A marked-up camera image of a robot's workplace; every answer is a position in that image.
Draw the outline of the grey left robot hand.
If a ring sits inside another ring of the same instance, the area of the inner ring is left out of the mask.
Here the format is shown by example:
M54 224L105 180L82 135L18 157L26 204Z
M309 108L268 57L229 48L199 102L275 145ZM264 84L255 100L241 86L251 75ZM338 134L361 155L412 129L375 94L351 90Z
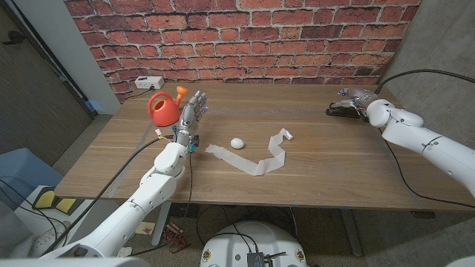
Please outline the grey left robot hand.
M208 110L206 100L206 94L198 91L185 105L178 120L173 142L183 146L191 144L192 138L197 132L198 124Z

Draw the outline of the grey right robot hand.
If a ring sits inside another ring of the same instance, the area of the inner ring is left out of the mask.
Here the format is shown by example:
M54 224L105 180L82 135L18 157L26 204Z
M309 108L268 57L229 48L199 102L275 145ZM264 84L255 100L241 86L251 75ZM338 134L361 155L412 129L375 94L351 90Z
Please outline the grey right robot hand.
M348 99L330 104L331 108L363 108L366 109L379 97L372 91L363 88L343 88L338 92L341 96L348 96Z

